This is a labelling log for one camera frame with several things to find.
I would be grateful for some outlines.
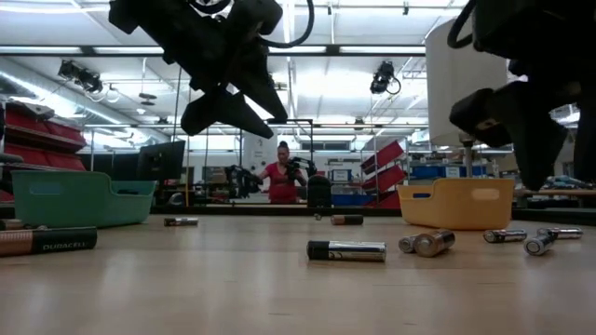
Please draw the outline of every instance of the copper battery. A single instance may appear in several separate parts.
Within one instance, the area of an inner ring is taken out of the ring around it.
[[[0,232],[0,257],[95,248],[97,229],[68,228]]]
[[[539,235],[552,235],[555,239],[580,239],[584,232],[580,228],[540,228]]]
[[[405,253],[415,253],[416,250],[414,249],[413,244],[416,240],[416,237],[418,237],[418,235],[405,236],[401,238],[398,243],[400,250]]]
[[[364,223],[362,215],[333,215],[332,225],[361,225]]]
[[[454,243],[454,232],[443,230],[430,234],[420,234],[414,240],[413,247],[419,256],[435,257],[450,248]]]
[[[498,229],[484,232],[484,240],[488,243],[521,242],[528,237],[523,229]]]
[[[311,261],[385,261],[383,242],[308,241],[306,254]]]
[[[166,218],[164,219],[166,227],[198,226],[197,218]]]
[[[530,238],[523,245],[525,252],[532,256],[542,256],[555,243],[556,237],[551,234],[542,234]]]
[[[25,224],[23,224],[20,220],[0,220],[0,231],[23,229],[26,229]]]

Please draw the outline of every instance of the woman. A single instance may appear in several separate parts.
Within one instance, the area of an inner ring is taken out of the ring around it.
[[[288,143],[282,141],[278,146],[278,161],[269,164],[259,175],[262,181],[267,177],[271,180],[269,183],[269,200],[272,204],[295,204],[298,193],[294,181],[300,182],[306,186],[306,180],[299,169],[295,170],[293,178],[288,176],[288,160],[290,158],[290,148]]]

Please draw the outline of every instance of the orange plastic bin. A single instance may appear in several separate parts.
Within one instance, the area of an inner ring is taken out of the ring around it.
[[[504,229],[511,220],[514,180],[444,178],[432,185],[398,186],[409,224],[451,230]]]

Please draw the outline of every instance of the red shirt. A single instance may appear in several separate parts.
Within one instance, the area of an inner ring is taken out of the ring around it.
[[[298,192],[296,191],[295,181],[290,181],[288,176],[279,173],[278,163],[269,164],[265,170],[269,174],[269,200],[272,204],[294,204]],[[302,176],[300,170],[296,171],[296,176]]]

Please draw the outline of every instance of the teal plastic bin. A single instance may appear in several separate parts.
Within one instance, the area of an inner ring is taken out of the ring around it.
[[[154,181],[111,181],[100,172],[13,171],[12,180],[16,218],[48,228],[144,222],[156,188]]]

